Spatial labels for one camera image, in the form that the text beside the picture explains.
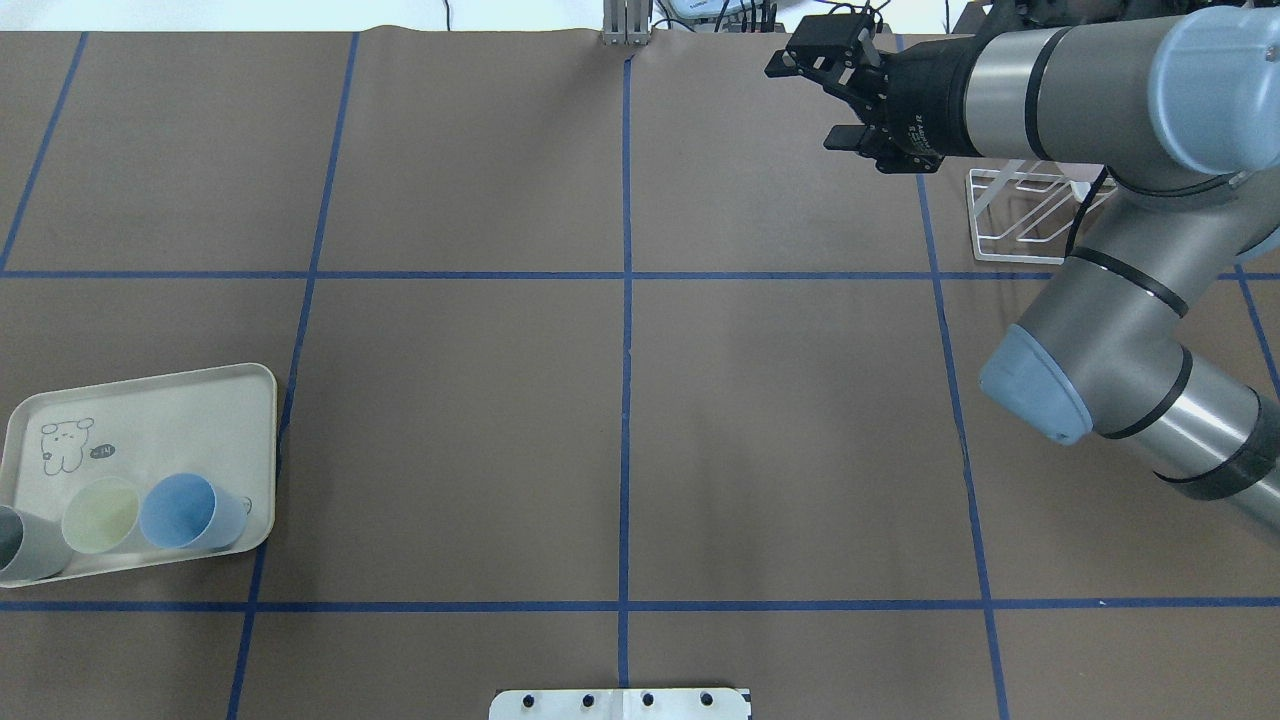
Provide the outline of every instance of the black band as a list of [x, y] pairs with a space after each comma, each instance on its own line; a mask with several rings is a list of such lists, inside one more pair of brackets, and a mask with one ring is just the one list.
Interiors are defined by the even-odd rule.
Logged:
[[1178, 402], [1178, 398], [1183, 396], [1183, 391], [1187, 389], [1187, 380], [1192, 377], [1192, 351], [1183, 348], [1183, 369], [1178, 372], [1178, 379], [1174, 380], [1174, 387], [1169, 388], [1165, 393], [1165, 398], [1156, 405], [1151, 413], [1142, 416], [1140, 420], [1129, 425], [1123, 430], [1116, 430], [1114, 433], [1098, 433], [1107, 439], [1124, 439], [1126, 437], [1133, 437], [1142, 430], [1146, 430], [1156, 423], [1169, 409]]
[[1093, 263], [1105, 270], [1111, 270], [1112, 273], [1147, 291], [1156, 300], [1169, 305], [1174, 313], [1178, 313], [1179, 318], [1185, 318], [1187, 313], [1190, 310], [1187, 301], [1179, 297], [1179, 295], [1172, 290], [1169, 290], [1165, 283], [1157, 281], [1147, 273], [1143, 273], [1124, 260], [1112, 258], [1106, 252], [1098, 252], [1091, 247], [1076, 247], [1071, 251], [1071, 258], [1079, 258], [1080, 260]]
[[1044, 152], [1044, 146], [1039, 141], [1039, 85], [1044, 78], [1044, 67], [1048, 65], [1048, 56], [1053, 54], [1057, 44], [1062, 41], [1062, 36], [1070, 32], [1071, 28], [1064, 27], [1062, 29], [1053, 33], [1053, 37], [1048, 38], [1044, 47], [1041, 47], [1041, 54], [1036, 58], [1036, 64], [1032, 65], [1032, 77], [1027, 82], [1027, 102], [1024, 105], [1023, 124], [1027, 127], [1027, 142], [1032, 146], [1032, 152], [1041, 160], [1052, 160], [1048, 152]]
[[1271, 474], [1280, 456], [1280, 406], [1258, 398], [1258, 419], [1244, 445], [1217, 468], [1194, 478], [1156, 477], [1193, 500], [1222, 500]]

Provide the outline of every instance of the robotic arm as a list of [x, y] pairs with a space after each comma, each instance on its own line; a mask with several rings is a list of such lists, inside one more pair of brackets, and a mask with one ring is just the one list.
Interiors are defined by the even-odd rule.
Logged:
[[947, 155], [1106, 165], [1120, 186], [983, 368], [983, 391], [1050, 439], [1097, 432], [1188, 497], [1280, 538], [1280, 406], [1171, 332], [1233, 263], [1280, 245], [1280, 9], [1210, 8], [997, 32], [897, 54], [870, 14], [805, 18], [769, 77], [861, 120], [826, 147], [883, 173]]

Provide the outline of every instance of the cup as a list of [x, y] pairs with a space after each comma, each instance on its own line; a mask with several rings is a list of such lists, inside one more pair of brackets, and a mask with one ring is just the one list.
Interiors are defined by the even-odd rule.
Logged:
[[169, 475], [151, 488], [140, 519], [151, 544], [174, 550], [227, 547], [247, 523], [239, 497], [192, 473]]
[[138, 527], [142, 493], [138, 483], [102, 478], [81, 488], [63, 512], [63, 538], [84, 555], [154, 550]]
[[38, 580], [70, 561], [58, 523], [0, 505], [0, 580]]

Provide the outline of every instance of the tray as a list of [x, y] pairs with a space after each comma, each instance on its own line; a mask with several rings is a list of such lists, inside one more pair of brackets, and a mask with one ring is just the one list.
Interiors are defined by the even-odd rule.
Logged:
[[[196, 473], [244, 498], [248, 524], [223, 550], [77, 553], [51, 578], [0, 582], [0, 587], [230, 555], [261, 544], [275, 523], [275, 375], [243, 363], [22, 401], [5, 434], [0, 503], [58, 521], [72, 496], [99, 478], [134, 478], [150, 488], [174, 473]], [[56, 434], [59, 445], [45, 438], [50, 425], [58, 425], [50, 437]]]

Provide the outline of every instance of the cartoon dog drawing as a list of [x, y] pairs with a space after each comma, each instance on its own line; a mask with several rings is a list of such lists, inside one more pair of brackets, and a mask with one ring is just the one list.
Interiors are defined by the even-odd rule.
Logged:
[[74, 473], [84, 461], [84, 446], [88, 445], [88, 429], [93, 427], [93, 418], [83, 420], [68, 420], [65, 423], [50, 423], [40, 432], [40, 451], [45, 459], [45, 474], [54, 477], [58, 473]]

